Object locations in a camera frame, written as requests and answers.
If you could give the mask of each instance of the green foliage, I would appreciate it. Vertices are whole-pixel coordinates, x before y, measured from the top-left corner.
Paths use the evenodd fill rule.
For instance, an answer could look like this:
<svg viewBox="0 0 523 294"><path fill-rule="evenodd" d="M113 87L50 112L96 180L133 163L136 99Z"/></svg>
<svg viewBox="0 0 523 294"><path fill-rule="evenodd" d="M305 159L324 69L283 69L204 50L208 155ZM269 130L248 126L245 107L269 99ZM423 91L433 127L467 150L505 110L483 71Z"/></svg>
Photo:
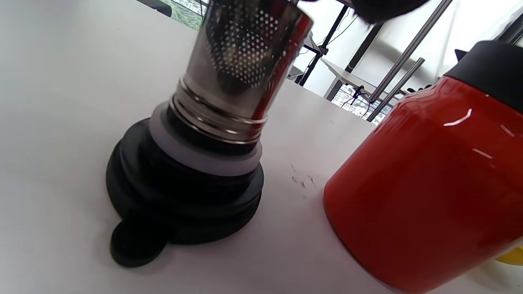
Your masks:
<svg viewBox="0 0 523 294"><path fill-rule="evenodd" d="M172 19L193 30L200 29L202 17L199 14L171 0L162 0L162 2L173 10Z"/></svg>

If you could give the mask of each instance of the metal mesh holes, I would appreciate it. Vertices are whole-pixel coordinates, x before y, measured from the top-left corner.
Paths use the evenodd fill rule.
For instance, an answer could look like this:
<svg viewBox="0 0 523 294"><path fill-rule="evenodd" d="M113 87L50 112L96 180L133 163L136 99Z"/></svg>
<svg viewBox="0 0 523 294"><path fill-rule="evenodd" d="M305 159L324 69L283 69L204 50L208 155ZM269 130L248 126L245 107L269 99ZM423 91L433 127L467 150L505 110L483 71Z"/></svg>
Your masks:
<svg viewBox="0 0 523 294"><path fill-rule="evenodd" d="M269 11L244 0L218 1L220 14L209 16L211 64L227 82L259 86L270 73L270 44L278 22Z"/></svg>

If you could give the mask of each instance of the red bottle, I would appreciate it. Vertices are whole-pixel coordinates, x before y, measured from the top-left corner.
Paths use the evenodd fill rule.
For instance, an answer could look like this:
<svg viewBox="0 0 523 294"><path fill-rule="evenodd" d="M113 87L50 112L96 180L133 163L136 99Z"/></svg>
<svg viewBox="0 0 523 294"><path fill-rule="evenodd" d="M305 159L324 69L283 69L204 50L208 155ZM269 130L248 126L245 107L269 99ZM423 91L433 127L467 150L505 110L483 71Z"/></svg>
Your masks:
<svg viewBox="0 0 523 294"><path fill-rule="evenodd" d="M522 85L523 49L480 42L328 181L332 227L370 273L424 293L519 244Z"/></svg>

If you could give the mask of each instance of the black lid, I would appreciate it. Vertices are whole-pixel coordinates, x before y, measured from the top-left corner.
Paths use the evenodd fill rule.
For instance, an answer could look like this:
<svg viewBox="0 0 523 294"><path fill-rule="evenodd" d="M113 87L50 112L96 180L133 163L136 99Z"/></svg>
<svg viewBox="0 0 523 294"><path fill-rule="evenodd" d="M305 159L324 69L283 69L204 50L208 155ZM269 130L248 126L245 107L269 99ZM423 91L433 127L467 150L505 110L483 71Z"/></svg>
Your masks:
<svg viewBox="0 0 523 294"><path fill-rule="evenodd" d="M523 113L523 48L501 41L478 42L445 76Z"/></svg>
<svg viewBox="0 0 523 294"><path fill-rule="evenodd" d="M130 213L112 233L112 258L124 267L146 265L160 255L169 237L160 226Z"/></svg>

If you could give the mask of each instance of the white table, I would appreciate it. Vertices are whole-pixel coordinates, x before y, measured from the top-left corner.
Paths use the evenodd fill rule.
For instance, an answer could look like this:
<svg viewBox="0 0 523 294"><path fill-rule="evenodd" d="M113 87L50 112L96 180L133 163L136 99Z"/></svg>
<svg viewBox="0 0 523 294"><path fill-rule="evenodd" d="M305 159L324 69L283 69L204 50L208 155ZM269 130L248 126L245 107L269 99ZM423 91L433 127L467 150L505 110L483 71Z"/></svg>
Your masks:
<svg viewBox="0 0 523 294"><path fill-rule="evenodd" d="M263 133L254 219L141 268L113 262L107 160L172 94L195 36L134 0L0 0L2 293L390 293L347 254L321 199L373 125L287 81ZM489 287L464 276L435 293Z"/></svg>

